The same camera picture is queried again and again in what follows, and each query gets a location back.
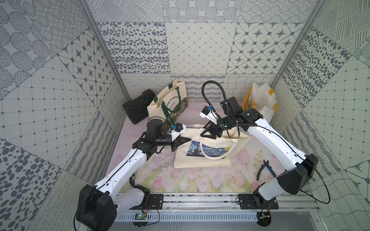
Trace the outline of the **starry night canvas tote bag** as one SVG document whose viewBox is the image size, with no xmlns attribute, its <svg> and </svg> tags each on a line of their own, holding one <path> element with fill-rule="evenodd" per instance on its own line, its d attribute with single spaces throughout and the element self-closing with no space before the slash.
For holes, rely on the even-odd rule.
<svg viewBox="0 0 370 231">
<path fill-rule="evenodd" d="M 229 167 L 231 159 L 250 141 L 251 136 L 237 128 L 224 131 L 220 138 L 201 137 L 200 125 L 187 127 L 181 136 L 191 141 L 175 151 L 174 168 Z"/>
</svg>

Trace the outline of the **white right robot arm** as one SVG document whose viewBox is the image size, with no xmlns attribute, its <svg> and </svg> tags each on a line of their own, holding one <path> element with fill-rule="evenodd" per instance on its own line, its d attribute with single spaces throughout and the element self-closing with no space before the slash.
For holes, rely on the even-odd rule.
<svg viewBox="0 0 370 231">
<path fill-rule="evenodd" d="M 318 158 L 306 155 L 281 137 L 254 108 L 243 110 L 234 97 L 221 102 L 226 117 L 222 118 L 210 105 L 205 106 L 200 116 L 209 119 L 201 133 L 202 138 L 217 139 L 224 131 L 241 128 L 259 140 L 283 165 L 284 172 L 253 192 L 258 207 L 285 193 L 297 194 L 312 178 Z"/>
</svg>

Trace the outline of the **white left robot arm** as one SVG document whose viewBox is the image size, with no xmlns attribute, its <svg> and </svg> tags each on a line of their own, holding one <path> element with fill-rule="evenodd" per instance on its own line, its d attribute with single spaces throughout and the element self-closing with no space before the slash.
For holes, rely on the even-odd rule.
<svg viewBox="0 0 370 231">
<path fill-rule="evenodd" d="M 167 134 L 163 133 L 162 126 L 161 119 L 149 120 L 146 131 L 121 163 L 94 186 L 86 185 L 81 189 L 74 222 L 78 221 L 92 231 L 107 231 L 121 213 L 132 208 L 144 210 L 150 206 L 148 188 L 135 185 L 123 194 L 120 190 L 153 154 L 160 153 L 158 147 L 169 146 L 176 151 L 179 146 L 191 141 L 182 136 L 187 130 L 186 125 L 177 123 Z"/>
</svg>

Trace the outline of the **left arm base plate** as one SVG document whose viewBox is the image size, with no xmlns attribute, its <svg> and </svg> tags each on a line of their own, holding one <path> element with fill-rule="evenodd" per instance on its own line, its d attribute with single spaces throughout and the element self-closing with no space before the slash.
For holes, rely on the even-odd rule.
<svg viewBox="0 0 370 231">
<path fill-rule="evenodd" d="M 163 207 L 163 194 L 148 194 L 144 196 L 142 204 L 132 207 L 130 210 L 161 210 Z"/>
</svg>

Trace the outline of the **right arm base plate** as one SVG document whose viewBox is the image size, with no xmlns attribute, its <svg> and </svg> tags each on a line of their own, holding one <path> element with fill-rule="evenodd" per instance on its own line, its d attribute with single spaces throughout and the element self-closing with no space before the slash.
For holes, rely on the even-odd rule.
<svg viewBox="0 0 370 231">
<path fill-rule="evenodd" d="M 235 202 L 241 209 L 279 209 L 276 198 L 270 201 L 254 194 L 238 194 Z"/>
</svg>

